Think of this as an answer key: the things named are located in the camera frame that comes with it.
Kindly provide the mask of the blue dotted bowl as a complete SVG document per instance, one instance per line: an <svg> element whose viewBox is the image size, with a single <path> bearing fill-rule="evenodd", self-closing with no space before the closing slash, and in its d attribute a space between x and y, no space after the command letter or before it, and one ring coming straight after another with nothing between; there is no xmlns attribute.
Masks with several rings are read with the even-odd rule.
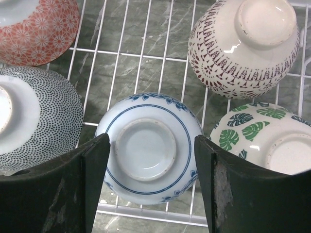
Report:
<svg viewBox="0 0 311 233"><path fill-rule="evenodd" d="M0 70L0 169L15 172L74 149L83 106L61 74L36 67Z"/></svg>

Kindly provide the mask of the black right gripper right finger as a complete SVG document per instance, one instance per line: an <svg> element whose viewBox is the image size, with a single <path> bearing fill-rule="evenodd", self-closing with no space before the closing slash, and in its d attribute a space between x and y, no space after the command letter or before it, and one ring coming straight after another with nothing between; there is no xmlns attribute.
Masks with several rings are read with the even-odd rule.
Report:
<svg viewBox="0 0 311 233"><path fill-rule="evenodd" d="M195 161L211 233L308 233L311 173L271 171L214 144L194 143Z"/></svg>

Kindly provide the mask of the red floral pattern bowl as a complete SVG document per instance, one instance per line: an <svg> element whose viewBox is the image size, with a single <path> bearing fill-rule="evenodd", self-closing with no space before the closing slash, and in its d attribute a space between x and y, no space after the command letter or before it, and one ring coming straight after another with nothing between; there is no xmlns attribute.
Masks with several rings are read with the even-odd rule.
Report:
<svg viewBox="0 0 311 233"><path fill-rule="evenodd" d="M75 0L2 0L0 61L14 66L41 66L65 53L80 22Z"/></svg>

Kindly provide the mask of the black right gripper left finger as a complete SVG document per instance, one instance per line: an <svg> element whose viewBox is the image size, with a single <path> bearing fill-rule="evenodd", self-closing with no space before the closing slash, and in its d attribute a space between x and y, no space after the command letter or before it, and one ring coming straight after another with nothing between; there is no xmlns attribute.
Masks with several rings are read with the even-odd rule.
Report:
<svg viewBox="0 0 311 233"><path fill-rule="evenodd" d="M1 232L91 232L109 153L103 133L45 163L1 176Z"/></svg>

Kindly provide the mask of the white wire dish rack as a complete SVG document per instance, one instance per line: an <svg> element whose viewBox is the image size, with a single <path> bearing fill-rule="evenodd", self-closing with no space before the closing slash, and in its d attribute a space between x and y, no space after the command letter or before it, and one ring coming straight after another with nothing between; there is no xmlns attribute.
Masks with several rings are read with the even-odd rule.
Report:
<svg viewBox="0 0 311 233"><path fill-rule="evenodd" d="M205 136L231 110L265 102L311 119L311 3L293 0L300 44L296 62L268 93L232 100L208 90L188 59L188 38L211 0L80 0L75 41L57 60L43 65L69 81L84 108L80 144L92 139L106 111L134 93L161 92L183 102Z"/></svg>

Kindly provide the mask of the blue floral white bowl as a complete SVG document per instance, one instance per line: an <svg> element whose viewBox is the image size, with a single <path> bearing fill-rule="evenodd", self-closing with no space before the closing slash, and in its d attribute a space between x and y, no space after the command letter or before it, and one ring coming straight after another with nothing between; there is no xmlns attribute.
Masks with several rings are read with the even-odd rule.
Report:
<svg viewBox="0 0 311 233"><path fill-rule="evenodd" d="M127 201L171 201L197 180L194 139L203 134L196 115L181 101L154 92L130 95L113 105L96 135L110 138L104 183Z"/></svg>

